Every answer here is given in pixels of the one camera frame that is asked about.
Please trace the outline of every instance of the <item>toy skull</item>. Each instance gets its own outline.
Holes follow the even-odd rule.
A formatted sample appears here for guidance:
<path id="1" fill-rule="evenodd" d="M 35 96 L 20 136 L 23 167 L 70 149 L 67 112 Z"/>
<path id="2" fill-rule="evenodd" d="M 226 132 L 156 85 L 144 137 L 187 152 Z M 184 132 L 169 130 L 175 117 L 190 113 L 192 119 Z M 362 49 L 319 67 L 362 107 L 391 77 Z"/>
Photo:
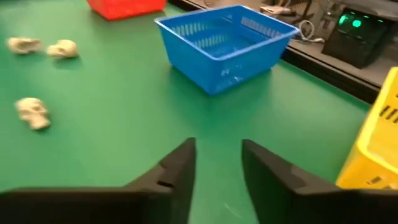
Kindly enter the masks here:
<path id="1" fill-rule="evenodd" d="M 27 37 L 11 37 L 7 40 L 8 48 L 15 54 L 29 54 L 40 50 L 40 40 Z"/>
<path id="2" fill-rule="evenodd" d="M 36 98 L 23 98 L 16 103 L 19 118 L 27 121 L 32 129 L 42 129 L 50 125 L 48 111 L 43 101 Z"/>
<path id="3" fill-rule="evenodd" d="M 58 40 L 57 44 L 48 47 L 47 54 L 58 58 L 78 56 L 77 46 L 71 40 Z"/>

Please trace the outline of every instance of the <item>blue basket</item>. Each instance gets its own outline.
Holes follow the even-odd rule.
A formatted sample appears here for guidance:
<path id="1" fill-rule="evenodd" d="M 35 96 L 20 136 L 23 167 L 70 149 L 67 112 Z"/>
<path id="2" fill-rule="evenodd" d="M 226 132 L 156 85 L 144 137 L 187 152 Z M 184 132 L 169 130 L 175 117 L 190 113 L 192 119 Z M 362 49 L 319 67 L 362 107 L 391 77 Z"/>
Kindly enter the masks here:
<path id="1" fill-rule="evenodd" d="M 214 95 L 274 66 L 299 30 L 244 6 L 156 19 L 170 63 Z"/>

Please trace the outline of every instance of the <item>green light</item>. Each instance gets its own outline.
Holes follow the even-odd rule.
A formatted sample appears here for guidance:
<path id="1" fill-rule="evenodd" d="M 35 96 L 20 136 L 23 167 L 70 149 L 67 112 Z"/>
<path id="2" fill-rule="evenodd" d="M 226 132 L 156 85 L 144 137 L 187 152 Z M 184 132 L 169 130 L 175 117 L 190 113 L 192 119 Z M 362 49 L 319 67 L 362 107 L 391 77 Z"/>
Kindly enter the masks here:
<path id="1" fill-rule="evenodd" d="M 342 15 L 340 17 L 340 20 L 338 21 L 339 25 L 342 25 L 342 23 L 344 23 L 344 21 L 347 19 L 348 19 L 347 15 Z"/>
<path id="2" fill-rule="evenodd" d="M 362 24 L 361 21 L 359 21 L 359 20 L 354 20 L 354 22 L 353 22 L 353 27 L 360 27 L 361 24 Z"/>

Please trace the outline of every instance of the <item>wire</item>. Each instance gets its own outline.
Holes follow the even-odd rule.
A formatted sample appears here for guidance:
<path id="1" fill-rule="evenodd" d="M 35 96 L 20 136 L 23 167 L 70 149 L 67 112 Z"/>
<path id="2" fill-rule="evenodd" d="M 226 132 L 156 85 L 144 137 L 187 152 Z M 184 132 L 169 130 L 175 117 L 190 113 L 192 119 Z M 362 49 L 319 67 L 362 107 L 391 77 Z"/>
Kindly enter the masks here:
<path id="1" fill-rule="evenodd" d="M 303 25 L 304 25 L 305 23 L 310 24 L 311 31 L 310 31 L 309 35 L 305 35 L 305 34 L 303 33 Z M 304 41 L 309 41 L 309 40 L 311 39 L 311 37 L 314 35 L 314 33 L 315 33 L 315 27 L 314 27 L 313 23 L 312 23 L 311 21 L 308 21 L 308 20 L 303 20 L 303 21 L 301 21 L 301 22 L 298 24 L 298 28 L 300 29 L 301 38 L 302 38 Z"/>
<path id="2" fill-rule="evenodd" d="M 311 27 L 311 31 L 308 35 L 305 35 L 303 33 L 303 25 L 306 23 L 310 24 L 310 27 Z M 298 24 L 298 28 L 300 30 L 301 39 L 299 39 L 299 40 L 296 39 L 297 41 L 304 42 L 304 43 L 325 43 L 324 38 L 321 38 L 321 37 L 315 38 L 315 39 L 312 38 L 313 35 L 315 34 L 315 26 L 313 25 L 313 23 L 311 21 L 308 21 L 308 20 L 301 21 Z"/>

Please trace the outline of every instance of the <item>black device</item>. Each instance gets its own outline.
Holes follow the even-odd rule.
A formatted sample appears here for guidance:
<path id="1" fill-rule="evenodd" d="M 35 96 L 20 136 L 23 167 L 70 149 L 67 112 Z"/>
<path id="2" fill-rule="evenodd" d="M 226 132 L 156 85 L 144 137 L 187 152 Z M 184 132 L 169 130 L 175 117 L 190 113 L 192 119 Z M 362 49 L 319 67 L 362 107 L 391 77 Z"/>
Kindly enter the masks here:
<path id="1" fill-rule="evenodd" d="M 398 223 L 398 190 L 345 190 L 243 140 L 246 187 L 260 224 Z"/>
<path id="2" fill-rule="evenodd" d="M 380 56 L 396 31 L 396 21 L 346 7 L 322 53 L 364 68 Z"/>
<path id="3" fill-rule="evenodd" d="M 186 224 L 195 161 L 190 138 L 122 187 L 8 190 L 0 193 L 0 223 Z"/>

